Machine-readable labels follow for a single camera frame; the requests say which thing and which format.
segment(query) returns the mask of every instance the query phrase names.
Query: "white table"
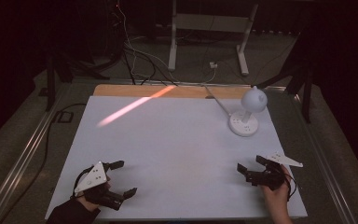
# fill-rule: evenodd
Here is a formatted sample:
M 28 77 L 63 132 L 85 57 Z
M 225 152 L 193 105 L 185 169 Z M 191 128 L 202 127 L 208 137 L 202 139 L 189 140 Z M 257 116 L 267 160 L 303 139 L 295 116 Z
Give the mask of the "white table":
M 164 90 L 164 87 L 106 88 L 114 87 L 123 90 L 117 91 L 118 95 L 132 92 L 150 96 L 147 92 Z M 78 174 L 97 161 L 125 162 L 124 167 L 107 173 L 112 178 L 111 191 L 122 193 L 138 188 L 119 211 L 103 207 L 99 219 L 266 217 L 261 190 L 246 182 L 236 169 L 237 163 L 241 163 L 249 170 L 263 171 L 265 167 L 255 161 L 256 155 L 283 153 L 269 111 L 256 114 L 260 127 L 254 136 L 240 137 L 228 128 L 227 114 L 214 99 L 173 98 L 175 91 L 189 94 L 189 90 L 195 90 L 198 96 L 206 94 L 201 93 L 202 88 L 176 87 L 160 98 L 91 96 L 47 217 L 71 195 Z M 242 95 L 245 90 L 228 89 L 228 92 Z M 219 93 L 218 88 L 212 91 Z M 238 99 L 221 102 L 228 110 L 241 109 Z M 123 108 L 125 113 L 116 116 Z M 292 217 L 307 215 L 298 191 L 288 207 Z

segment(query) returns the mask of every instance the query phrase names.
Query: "metal frame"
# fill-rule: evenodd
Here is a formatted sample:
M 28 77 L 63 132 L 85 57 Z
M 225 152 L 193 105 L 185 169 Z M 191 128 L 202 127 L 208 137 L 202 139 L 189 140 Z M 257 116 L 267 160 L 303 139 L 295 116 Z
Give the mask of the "metal frame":
M 243 40 L 241 44 L 237 46 L 236 51 L 238 61 L 241 67 L 241 74 L 243 76 L 249 75 L 248 65 L 246 63 L 245 55 L 243 52 L 245 50 L 249 34 L 252 31 L 252 26 L 255 20 L 255 13 L 257 12 L 257 8 L 258 4 L 254 4 L 249 18 L 181 14 L 176 12 L 176 0 L 172 0 L 172 35 L 168 69 L 173 72 L 176 67 L 177 29 L 224 31 L 243 33 Z

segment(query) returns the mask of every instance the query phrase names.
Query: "plug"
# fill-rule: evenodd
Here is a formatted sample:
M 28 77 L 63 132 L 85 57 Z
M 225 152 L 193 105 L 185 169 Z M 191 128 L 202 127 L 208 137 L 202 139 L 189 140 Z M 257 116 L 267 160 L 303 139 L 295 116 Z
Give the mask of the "plug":
M 209 65 L 211 68 L 217 68 L 217 62 L 210 62 Z

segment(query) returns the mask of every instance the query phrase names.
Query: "desk lamp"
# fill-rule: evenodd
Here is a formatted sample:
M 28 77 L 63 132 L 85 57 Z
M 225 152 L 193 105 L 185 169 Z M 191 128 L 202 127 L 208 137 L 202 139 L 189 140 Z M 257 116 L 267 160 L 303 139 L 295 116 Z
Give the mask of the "desk lamp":
M 258 129 L 253 113 L 262 112 L 267 105 L 267 95 L 256 86 L 248 90 L 241 99 L 244 110 L 234 112 L 229 118 L 229 128 L 239 136 L 248 137 Z

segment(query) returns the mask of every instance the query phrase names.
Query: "lamp base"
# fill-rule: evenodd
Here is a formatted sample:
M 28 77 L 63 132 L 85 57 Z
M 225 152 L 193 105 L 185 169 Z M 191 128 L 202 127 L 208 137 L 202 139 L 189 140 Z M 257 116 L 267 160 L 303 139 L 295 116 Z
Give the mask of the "lamp base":
M 242 121 L 245 116 L 245 111 L 237 111 L 231 115 L 228 124 L 229 128 L 235 134 L 242 137 L 249 137 L 257 131 L 258 121 L 255 116 L 251 115 L 248 121 L 245 123 Z

